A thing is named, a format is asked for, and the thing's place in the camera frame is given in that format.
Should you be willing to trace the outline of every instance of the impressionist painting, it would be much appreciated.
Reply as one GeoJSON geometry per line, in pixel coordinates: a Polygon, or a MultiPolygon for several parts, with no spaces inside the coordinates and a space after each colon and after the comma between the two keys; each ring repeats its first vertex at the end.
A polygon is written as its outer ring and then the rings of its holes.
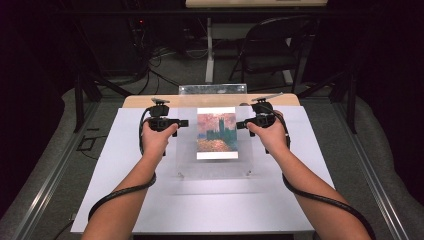
{"type": "Polygon", "coordinates": [[[238,157],[235,108],[199,108],[197,159],[238,157]]]}

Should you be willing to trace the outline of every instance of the person's right hand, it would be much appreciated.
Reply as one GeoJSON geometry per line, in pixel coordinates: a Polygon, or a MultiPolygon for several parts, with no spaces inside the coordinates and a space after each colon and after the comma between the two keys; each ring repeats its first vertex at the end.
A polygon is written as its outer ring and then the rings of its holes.
{"type": "Polygon", "coordinates": [[[259,136],[264,147],[269,151],[271,155],[282,150],[286,150],[286,132],[284,130],[283,124],[278,118],[276,118],[274,124],[268,128],[261,128],[254,123],[247,123],[247,128],[259,136]]]}

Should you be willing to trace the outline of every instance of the person's right arm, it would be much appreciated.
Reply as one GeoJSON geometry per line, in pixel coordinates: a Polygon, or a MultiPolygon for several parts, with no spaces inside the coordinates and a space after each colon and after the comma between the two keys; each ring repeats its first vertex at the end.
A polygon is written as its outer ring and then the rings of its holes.
{"type": "MultiPolygon", "coordinates": [[[[248,123],[247,128],[260,137],[262,144],[276,160],[293,187],[348,204],[342,195],[313,173],[288,149],[284,127],[279,120],[268,128],[261,128],[253,123],[248,123]]],[[[321,239],[370,239],[362,223],[350,213],[326,203],[295,196],[321,239]]]]}

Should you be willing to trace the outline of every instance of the person's left hand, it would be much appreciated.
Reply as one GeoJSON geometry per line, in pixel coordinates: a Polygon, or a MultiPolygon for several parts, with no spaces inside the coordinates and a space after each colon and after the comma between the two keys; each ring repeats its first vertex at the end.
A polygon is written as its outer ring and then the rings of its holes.
{"type": "Polygon", "coordinates": [[[178,124],[174,123],[162,132],[156,132],[149,127],[148,121],[143,124],[143,156],[149,156],[160,160],[168,145],[169,137],[178,129],[178,124]]]}

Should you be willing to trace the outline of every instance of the human hand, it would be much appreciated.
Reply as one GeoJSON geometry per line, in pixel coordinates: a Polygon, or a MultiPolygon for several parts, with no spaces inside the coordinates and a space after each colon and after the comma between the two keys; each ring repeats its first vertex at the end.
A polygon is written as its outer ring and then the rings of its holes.
{"type": "Polygon", "coordinates": [[[178,129],[178,124],[174,123],[167,129],[157,132],[150,128],[148,121],[143,123],[143,156],[150,156],[160,160],[168,145],[169,137],[178,129]]]}
{"type": "MultiPolygon", "coordinates": [[[[281,117],[283,114],[279,111],[275,111],[281,117]]],[[[271,155],[274,155],[278,151],[287,150],[286,131],[281,121],[276,118],[274,124],[267,128],[257,126],[252,122],[247,123],[247,128],[259,136],[264,147],[269,151],[271,155]]]]}

